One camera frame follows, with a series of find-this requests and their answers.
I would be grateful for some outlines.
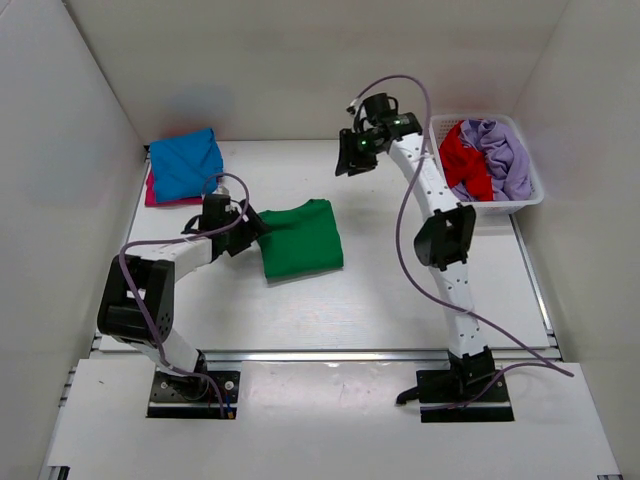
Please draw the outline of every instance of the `pink cloth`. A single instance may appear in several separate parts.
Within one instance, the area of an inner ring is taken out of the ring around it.
[[[149,176],[147,177],[147,192],[144,196],[145,207],[175,207],[180,205],[202,205],[202,197],[183,198],[182,200],[175,200],[173,202],[158,203],[156,201],[156,192],[153,191],[153,172],[149,169]]]

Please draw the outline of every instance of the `green shirt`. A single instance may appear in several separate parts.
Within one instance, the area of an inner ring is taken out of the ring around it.
[[[309,200],[293,210],[266,210],[260,217],[273,230],[258,238],[267,279],[344,266],[340,235],[328,200]]]

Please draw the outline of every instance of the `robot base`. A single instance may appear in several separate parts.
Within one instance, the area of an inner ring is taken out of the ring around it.
[[[496,382],[482,397],[467,407],[429,410],[429,407],[473,398],[480,393],[486,382],[468,386],[465,395],[461,396],[458,378],[450,370],[419,370],[416,376],[422,423],[512,422],[514,420],[509,390],[502,380]]]
[[[213,379],[222,400],[228,398],[231,408],[225,409],[220,417],[220,407],[215,392],[204,390],[199,396],[187,397],[174,388],[175,376],[156,370],[149,394],[148,418],[201,418],[211,420],[233,420],[237,417],[240,372],[230,370],[209,370],[207,375]]]

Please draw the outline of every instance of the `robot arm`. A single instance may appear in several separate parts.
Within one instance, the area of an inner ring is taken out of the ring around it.
[[[240,202],[240,207],[244,208],[243,202]],[[233,223],[239,215],[226,192],[206,195],[202,215],[194,217],[186,230],[190,233],[216,230]],[[193,230],[196,220],[199,228]],[[269,227],[248,206],[243,221],[223,235],[160,245],[141,256],[126,256],[129,272],[155,321],[168,364],[187,372],[206,372],[204,354],[173,328],[175,283],[193,270],[213,262],[224,252],[231,256],[242,252],[269,231]],[[129,290],[117,256],[111,263],[98,311],[98,329],[147,355],[161,371],[171,375],[176,383],[174,386],[188,396],[195,396],[194,392],[200,390],[198,381],[168,369],[161,361],[158,346]]]
[[[353,176],[373,170],[377,165],[376,155],[386,152],[407,181],[411,181],[420,161],[422,128],[412,113],[398,113],[397,101],[392,108],[390,99],[392,97],[380,93],[347,109],[355,115],[354,126],[340,132],[336,176],[344,173]],[[424,220],[414,239],[415,253],[433,275],[440,298],[471,311],[473,299],[467,254],[475,210],[472,206],[462,206],[451,193],[431,155],[423,162],[413,192]],[[464,392],[492,378],[495,364],[477,320],[451,309],[446,309],[445,315],[449,327],[451,378],[464,396]]]

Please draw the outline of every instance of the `white floor panel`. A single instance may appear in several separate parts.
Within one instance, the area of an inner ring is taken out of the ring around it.
[[[226,171],[247,182],[257,211],[290,209],[310,198],[330,200],[345,266],[268,284],[256,245],[235,258],[225,255],[176,285],[174,326],[187,340],[205,350],[447,348],[442,308],[417,293],[398,265],[393,230],[407,182],[390,159],[380,156],[373,172],[336,178],[337,142],[222,142],[220,148]],[[242,198],[232,180],[225,184]],[[174,237],[200,211],[145,208],[141,201],[131,239]],[[413,253],[421,226],[411,201],[403,229],[405,256],[422,285],[436,292]],[[549,346],[507,217],[478,220],[469,265],[476,311],[529,345]],[[500,334],[483,331],[492,347],[513,346]],[[106,337],[100,346],[102,351],[128,348]]]
[[[516,420],[421,424],[399,363],[243,364],[234,421],[145,418],[147,359],[84,360],[49,459],[68,480],[594,479],[618,473],[580,367],[510,373]]]

